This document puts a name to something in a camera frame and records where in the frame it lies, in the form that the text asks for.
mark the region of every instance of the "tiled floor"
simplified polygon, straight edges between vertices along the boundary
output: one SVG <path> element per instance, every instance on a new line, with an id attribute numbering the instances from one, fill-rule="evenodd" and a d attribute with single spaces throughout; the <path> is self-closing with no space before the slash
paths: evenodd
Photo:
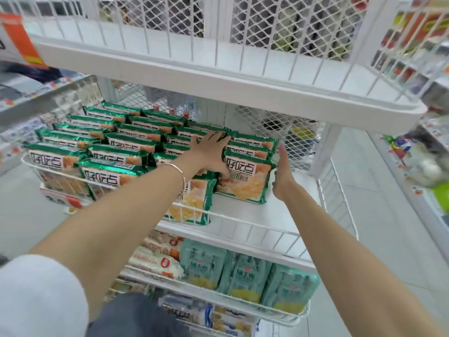
<path id="1" fill-rule="evenodd" d="M 449 327 L 449 267 L 396 185 L 365 132 L 344 129 L 333 159 L 359 229 L 360 241 L 414 293 L 428 311 Z M 0 177 L 0 253 L 24 253 L 63 219 L 25 166 Z M 324 286 L 311 312 L 280 337 L 350 336 Z"/>

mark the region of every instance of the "white sleeve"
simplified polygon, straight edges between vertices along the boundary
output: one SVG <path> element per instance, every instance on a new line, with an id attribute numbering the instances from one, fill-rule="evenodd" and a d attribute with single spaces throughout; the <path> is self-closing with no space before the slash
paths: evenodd
<path id="1" fill-rule="evenodd" d="M 88 320 L 81 283 L 59 262 L 23 255 L 0 269 L 0 336 L 84 337 Z"/>

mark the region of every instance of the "silver bangle bracelet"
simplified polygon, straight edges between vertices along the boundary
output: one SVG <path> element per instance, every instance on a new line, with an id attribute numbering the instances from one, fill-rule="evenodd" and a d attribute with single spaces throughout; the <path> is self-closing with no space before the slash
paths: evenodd
<path id="1" fill-rule="evenodd" d="M 184 175 L 183 175 L 182 170 L 179 169 L 176 165 L 171 164 L 171 163 L 168 163 L 168 162 L 162 162 L 162 164 L 163 164 L 163 165 L 169 165 L 169 166 L 172 166 L 173 168 L 175 168 L 177 171 L 180 172 L 180 174 L 181 174 L 181 176 L 182 176 L 182 189 L 181 189 L 181 192 L 178 194 L 178 196 L 181 195 L 181 194 L 184 192 L 185 186 L 186 186 L 186 184 L 187 184 L 187 182 L 185 181 L 185 177 L 184 177 Z"/>

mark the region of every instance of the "hand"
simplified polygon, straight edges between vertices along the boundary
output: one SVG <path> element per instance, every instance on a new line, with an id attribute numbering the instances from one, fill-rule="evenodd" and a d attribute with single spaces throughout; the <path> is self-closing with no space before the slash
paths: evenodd
<path id="1" fill-rule="evenodd" d="M 291 173 L 287 150 L 281 145 L 279 146 L 279 164 L 275 175 L 276 179 L 273 182 L 273 194 L 279 200 L 285 201 L 285 191 L 291 188 L 296 181 Z"/>
<path id="2" fill-rule="evenodd" d="M 221 135 L 221 132 L 210 132 L 203 137 L 200 143 L 197 143 L 197 136 L 192 136 L 190 151 L 196 154 L 196 158 L 199 158 L 200 169 L 221 172 L 228 177 L 229 171 L 223 163 L 221 153 L 232 137 L 227 136 L 219 141 Z"/>

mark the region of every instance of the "forearm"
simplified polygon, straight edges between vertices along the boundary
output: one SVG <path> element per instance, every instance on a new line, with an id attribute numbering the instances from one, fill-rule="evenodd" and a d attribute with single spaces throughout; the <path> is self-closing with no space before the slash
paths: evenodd
<path id="1" fill-rule="evenodd" d="M 285 190 L 292 215 L 346 327 L 355 336 L 442 336 L 403 283 L 294 184 Z"/>
<path id="2" fill-rule="evenodd" d="M 161 166 L 78 211 L 31 249 L 31 254 L 53 258 L 77 276 L 91 313 L 181 191 L 182 176 L 189 181 L 201 167 L 193 152 L 173 164 L 183 175 L 172 166 Z"/>

